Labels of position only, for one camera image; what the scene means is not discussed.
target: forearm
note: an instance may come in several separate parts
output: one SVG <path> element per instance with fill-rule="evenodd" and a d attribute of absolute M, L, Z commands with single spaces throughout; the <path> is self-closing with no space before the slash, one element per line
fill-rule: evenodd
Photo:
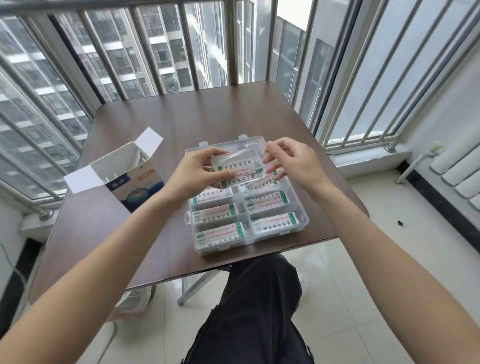
<path fill-rule="evenodd" d="M 3 363 L 77 361 L 178 206 L 162 192 L 132 213 L 12 327 L 0 342 Z"/>
<path fill-rule="evenodd" d="M 336 187 L 314 194 L 383 317 L 416 363 L 473 363 L 480 329 L 426 269 Z"/>

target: white sneaker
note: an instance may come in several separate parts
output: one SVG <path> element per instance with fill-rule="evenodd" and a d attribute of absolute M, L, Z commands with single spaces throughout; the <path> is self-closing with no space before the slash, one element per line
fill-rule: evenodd
<path fill-rule="evenodd" d="M 300 286 L 301 286 L 301 297 L 305 296 L 305 293 L 308 291 L 308 276 L 305 273 L 297 272 L 299 276 Z"/>

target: white radiator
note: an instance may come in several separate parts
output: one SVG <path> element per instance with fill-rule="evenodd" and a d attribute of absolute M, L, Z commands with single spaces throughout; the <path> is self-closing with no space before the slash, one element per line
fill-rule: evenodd
<path fill-rule="evenodd" d="M 430 170 L 480 212 L 480 121 L 435 158 Z"/>

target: brown table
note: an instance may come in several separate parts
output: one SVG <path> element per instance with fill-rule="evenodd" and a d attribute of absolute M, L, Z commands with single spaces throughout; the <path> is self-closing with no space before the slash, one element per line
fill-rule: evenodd
<path fill-rule="evenodd" d="M 222 143 L 236 140 L 240 134 L 262 135 L 266 141 L 289 136 L 312 147 L 332 182 L 367 213 L 274 83 L 255 82 L 105 104 L 96 112 L 78 167 L 135 140 L 148 126 L 164 137 L 152 156 L 164 180 L 185 155 L 185 149 L 196 147 L 201 141 Z M 323 210 L 295 184 L 294 188 L 310 217 L 310 224 L 303 231 L 206 256 L 193 250 L 191 228 L 183 222 L 186 203 L 170 217 L 129 288 L 335 238 L 335 229 Z M 78 194 L 69 191 L 31 287 L 30 301 L 36 301 L 101 244 L 129 214 L 105 186 Z"/>

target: black pants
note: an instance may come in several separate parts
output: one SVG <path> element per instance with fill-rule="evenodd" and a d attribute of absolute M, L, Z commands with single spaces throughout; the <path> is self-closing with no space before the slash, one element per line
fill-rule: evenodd
<path fill-rule="evenodd" d="M 280 254 L 233 264 L 185 363 L 312 364 L 291 321 L 300 296 L 297 271 Z"/>

